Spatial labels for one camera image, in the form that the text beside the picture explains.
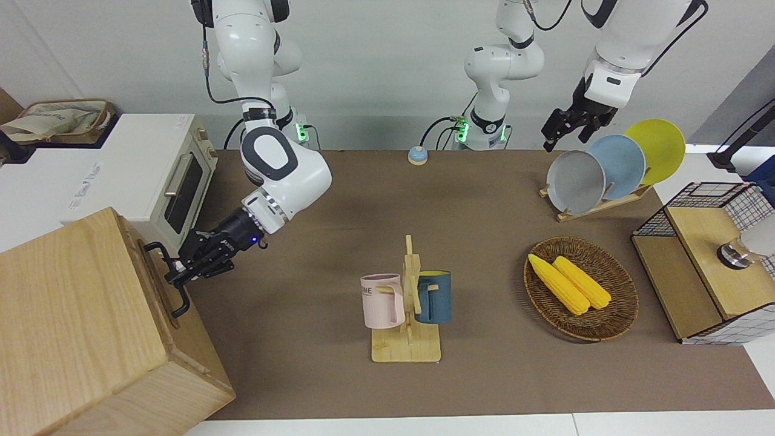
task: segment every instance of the black cable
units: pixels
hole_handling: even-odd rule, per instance
[[[234,134],[234,132],[237,130],[237,127],[239,127],[239,125],[240,125],[240,124],[242,124],[242,123],[244,123],[244,122],[245,122],[245,121],[244,121],[242,118],[240,118],[240,119],[239,119],[239,121],[237,121],[236,123],[234,123],[234,125],[232,126],[232,129],[231,129],[231,130],[229,130],[229,134],[228,134],[228,135],[226,135],[226,140],[225,140],[225,141],[223,141],[223,149],[224,149],[224,150],[225,150],[225,149],[226,149],[226,148],[229,146],[229,141],[232,139],[232,135],[233,135],[233,134]]]
[[[528,15],[530,15],[530,19],[533,21],[533,24],[535,24],[539,30],[543,30],[544,32],[549,32],[551,29],[554,29],[555,27],[557,27],[557,25],[560,24],[560,21],[563,21],[563,18],[565,18],[565,12],[568,12],[568,8],[570,7],[570,3],[572,2],[573,0],[568,0],[568,3],[565,4],[565,9],[563,9],[563,13],[561,13],[557,21],[555,21],[555,23],[549,27],[542,27],[540,24],[538,24],[538,21],[536,21],[536,14],[533,12],[530,1],[525,1],[525,8],[528,10]]]
[[[514,127],[512,127],[511,124],[505,127],[505,129],[508,129],[508,136],[506,137],[506,145],[503,146],[503,149],[508,148],[508,142],[512,140],[512,133],[514,133]]]
[[[477,97],[478,94],[479,94],[479,91],[474,93],[474,96],[471,97],[471,100],[466,105],[466,108],[463,109],[463,111],[460,113],[460,116],[465,116],[466,115],[466,111],[468,110],[468,108],[471,107],[471,105],[474,104],[474,100],[475,100],[475,98]],[[452,137],[452,135],[453,135],[453,132],[449,132],[449,135],[446,136],[446,140],[444,141],[444,147],[441,147],[442,150],[446,149],[446,145],[450,143],[450,138]]]
[[[644,78],[645,76],[647,76],[647,74],[650,73],[651,70],[654,69],[654,67],[660,62],[660,59],[662,59],[662,56],[664,56],[670,50],[673,44],[678,42],[678,40],[686,32],[689,31],[689,29],[691,29],[695,24],[697,24],[705,16],[705,14],[708,13],[708,9],[709,9],[708,2],[706,2],[705,0],[697,0],[697,1],[700,3],[700,6],[702,6],[702,12],[700,13],[700,15],[696,19],[694,19],[694,21],[691,22],[689,26],[686,26],[683,30],[681,30],[681,32],[678,33],[678,35],[675,38],[673,38],[673,40],[670,41],[669,44],[667,44],[667,47],[665,47],[665,50],[662,50],[662,53],[660,53],[660,55],[656,57],[654,62],[652,62],[651,65],[649,65],[649,67],[643,72],[643,74],[640,75],[640,77]]]
[[[207,45],[207,29],[205,25],[201,25],[201,50],[202,50],[202,68],[205,71],[205,87],[207,88],[207,96],[210,100],[219,105],[225,105],[226,103],[256,101],[263,102],[269,105],[270,109],[274,110],[274,105],[267,99],[261,97],[235,97],[234,99],[216,100],[212,96],[212,90],[210,89],[210,52]]]
[[[312,129],[315,131],[315,141],[318,143],[318,150],[322,151],[323,149],[320,147],[320,133],[318,133],[318,128],[313,126],[312,124],[305,124],[305,129]]]
[[[425,143],[425,139],[426,139],[426,137],[428,137],[428,133],[431,133],[431,130],[433,129],[433,127],[436,127],[440,123],[443,123],[445,121],[455,121],[455,120],[457,120],[457,118],[455,116],[445,116],[445,117],[439,118],[436,121],[434,121],[433,123],[431,123],[431,125],[428,126],[428,129],[425,130],[425,133],[422,134],[422,139],[420,140],[420,147],[422,147],[422,145]]]
[[[450,131],[449,134],[452,135],[452,130],[455,130],[455,128],[454,127],[447,127],[446,129],[442,130],[441,133],[439,133],[439,138],[436,139],[436,150],[439,149],[439,144],[441,144],[441,137],[444,136],[444,132],[446,132],[447,130],[449,130]]]
[[[769,106],[769,105],[771,105],[771,104],[773,104],[773,103],[775,103],[775,99],[772,99],[772,100],[770,100],[769,102],[766,102],[766,103],[764,103],[764,106],[762,106],[762,107],[758,108],[758,109],[756,110],[756,112],[752,113],[752,114],[751,114],[751,116],[749,116],[748,118],[746,118],[746,120],[745,120],[745,121],[743,121],[742,123],[740,123],[740,125],[739,125],[739,126],[737,126],[737,129],[735,129],[735,131],[734,131],[734,132],[732,132],[732,133],[731,133],[731,134],[730,134],[730,135],[727,137],[727,139],[725,139],[723,142],[721,142],[721,143],[718,145],[718,148],[716,149],[716,153],[718,153],[718,151],[719,151],[719,150],[721,150],[721,149],[722,149],[722,147],[724,147],[724,146],[725,146],[725,145],[726,145],[726,144],[729,142],[729,140],[731,140],[731,139],[732,139],[732,137],[734,137],[734,136],[735,136],[735,134],[736,134],[736,133],[738,133],[738,132],[740,131],[740,129],[742,129],[742,127],[743,127],[743,126],[745,126],[746,124],[748,124],[748,122],[749,122],[749,121],[750,121],[750,120],[751,120],[751,119],[752,119],[754,116],[757,116],[757,115],[759,115],[759,112],[762,112],[762,111],[763,111],[763,110],[764,110],[764,109],[765,109],[767,106]]]

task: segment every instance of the yellow corn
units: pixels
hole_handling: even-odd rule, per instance
[[[528,259],[543,284],[573,315],[581,315],[589,310],[589,300],[549,262],[534,254],[528,254]]]
[[[589,300],[592,307],[602,309],[611,302],[611,294],[608,293],[599,283],[589,276],[584,270],[574,265],[563,256],[558,256],[554,260],[554,268],[561,272],[573,283],[578,290]]]

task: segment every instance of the cloth bag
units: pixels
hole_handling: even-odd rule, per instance
[[[0,130],[16,143],[47,141],[62,133],[83,134],[93,127],[104,108],[105,102],[40,103],[0,126]]]

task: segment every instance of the brown table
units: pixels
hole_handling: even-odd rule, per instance
[[[634,410],[737,410],[775,403],[741,347],[680,345],[630,243],[660,207],[643,200],[557,223],[538,190],[558,153],[325,152],[329,191],[189,290],[237,394],[214,419],[407,417]],[[220,154],[198,226],[253,186],[239,154]],[[358,278],[400,272],[404,235],[426,269],[453,273],[454,320],[438,364],[376,364]],[[640,313],[624,336],[579,344],[550,330],[525,297],[529,248],[570,235],[629,271]]]

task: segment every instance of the pink mug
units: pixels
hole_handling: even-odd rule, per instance
[[[398,274],[372,274],[360,278],[363,320],[366,327],[384,329],[400,326],[404,315],[404,293]]]

